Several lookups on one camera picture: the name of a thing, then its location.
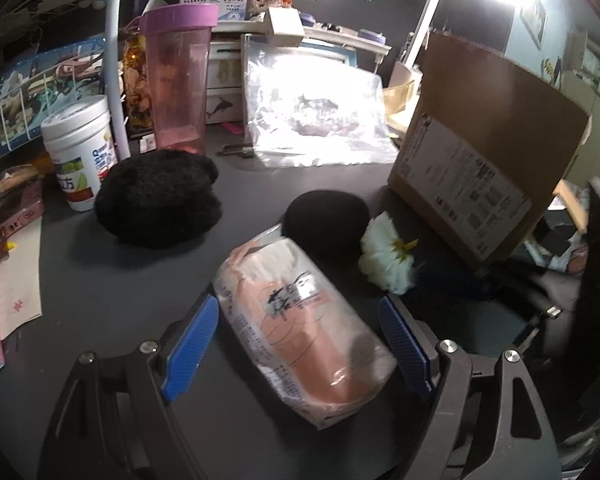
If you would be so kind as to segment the clear gift bag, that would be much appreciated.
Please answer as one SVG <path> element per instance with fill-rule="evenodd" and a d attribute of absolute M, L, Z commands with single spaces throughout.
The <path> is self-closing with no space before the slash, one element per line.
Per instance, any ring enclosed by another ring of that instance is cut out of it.
<path fill-rule="evenodd" d="M 244 118 L 254 156 L 268 168 L 391 165 L 379 76 L 343 64 L 279 77 L 259 63 L 244 85 Z"/>

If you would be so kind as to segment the white plastic tub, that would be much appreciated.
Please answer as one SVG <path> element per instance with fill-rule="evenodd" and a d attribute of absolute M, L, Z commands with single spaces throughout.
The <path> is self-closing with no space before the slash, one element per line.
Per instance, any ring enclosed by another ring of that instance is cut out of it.
<path fill-rule="evenodd" d="M 106 96 L 88 96 L 51 114 L 41 136 L 70 208 L 91 210 L 102 180 L 118 162 Z"/>

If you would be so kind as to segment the pink tissue pack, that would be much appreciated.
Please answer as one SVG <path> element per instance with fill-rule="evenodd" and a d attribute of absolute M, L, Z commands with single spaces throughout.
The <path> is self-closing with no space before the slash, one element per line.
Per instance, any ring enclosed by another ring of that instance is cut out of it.
<path fill-rule="evenodd" d="M 373 400 L 396 359 L 280 226 L 235 248 L 213 289 L 249 359 L 317 429 Z"/>

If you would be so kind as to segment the white daisy flower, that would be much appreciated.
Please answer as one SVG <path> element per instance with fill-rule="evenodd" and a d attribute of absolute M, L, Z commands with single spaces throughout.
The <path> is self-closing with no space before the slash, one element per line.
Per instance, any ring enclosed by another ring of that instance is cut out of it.
<path fill-rule="evenodd" d="M 367 281 L 401 296 L 415 283 L 413 252 L 417 245 L 418 240 L 402 240 L 392 218 L 384 211 L 368 222 L 361 238 L 358 268 Z"/>

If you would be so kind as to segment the white small desk shelf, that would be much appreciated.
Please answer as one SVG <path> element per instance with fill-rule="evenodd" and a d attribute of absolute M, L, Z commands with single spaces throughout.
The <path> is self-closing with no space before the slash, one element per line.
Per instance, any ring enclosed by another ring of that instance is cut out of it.
<path fill-rule="evenodd" d="M 244 85 L 253 82 L 259 63 L 276 70 L 279 77 L 296 80 L 307 68 L 333 68 L 337 63 L 356 67 L 359 53 L 373 55 L 374 67 L 378 68 L 390 50 L 378 32 L 335 24 L 306 23 L 300 44 L 279 47 L 270 44 L 262 18 L 222 22 L 211 35 L 206 123 L 244 120 Z"/>

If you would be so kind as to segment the cardboard box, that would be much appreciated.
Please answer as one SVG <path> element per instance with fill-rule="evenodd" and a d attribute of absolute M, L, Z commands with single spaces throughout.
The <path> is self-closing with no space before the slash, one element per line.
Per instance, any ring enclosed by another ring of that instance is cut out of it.
<path fill-rule="evenodd" d="M 540 220 L 588 113 L 472 42 L 429 37 L 389 188 L 473 266 L 507 258 Z"/>

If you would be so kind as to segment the pink water bottle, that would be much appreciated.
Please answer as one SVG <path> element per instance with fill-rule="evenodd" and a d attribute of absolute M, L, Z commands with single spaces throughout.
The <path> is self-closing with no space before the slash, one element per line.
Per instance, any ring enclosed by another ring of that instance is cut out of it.
<path fill-rule="evenodd" d="M 203 155 L 213 3 L 159 6 L 140 17 L 157 148 Z"/>

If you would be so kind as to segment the black fluffy pouch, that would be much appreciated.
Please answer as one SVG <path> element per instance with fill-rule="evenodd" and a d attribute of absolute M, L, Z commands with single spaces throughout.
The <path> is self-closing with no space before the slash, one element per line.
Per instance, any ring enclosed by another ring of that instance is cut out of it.
<path fill-rule="evenodd" d="M 95 198 L 97 222 L 120 243 L 166 249 L 203 236 L 222 218 L 212 159 L 155 150 L 118 162 Z"/>

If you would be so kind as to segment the black round sponge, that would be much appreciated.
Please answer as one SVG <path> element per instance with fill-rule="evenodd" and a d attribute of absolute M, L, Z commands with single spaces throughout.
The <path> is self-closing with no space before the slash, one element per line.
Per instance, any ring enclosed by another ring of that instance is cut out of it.
<path fill-rule="evenodd" d="M 361 197 L 336 190 L 314 190 L 290 203 L 282 232 L 314 258 L 352 259 L 361 252 L 368 222 L 370 210 Z"/>

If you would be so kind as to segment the white power adapter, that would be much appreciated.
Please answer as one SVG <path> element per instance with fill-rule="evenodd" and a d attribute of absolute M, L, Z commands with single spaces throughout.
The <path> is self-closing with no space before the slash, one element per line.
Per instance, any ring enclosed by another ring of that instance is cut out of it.
<path fill-rule="evenodd" d="M 300 15 L 293 8 L 268 8 L 265 12 L 264 28 L 268 43 L 274 47 L 299 47 L 306 36 Z"/>

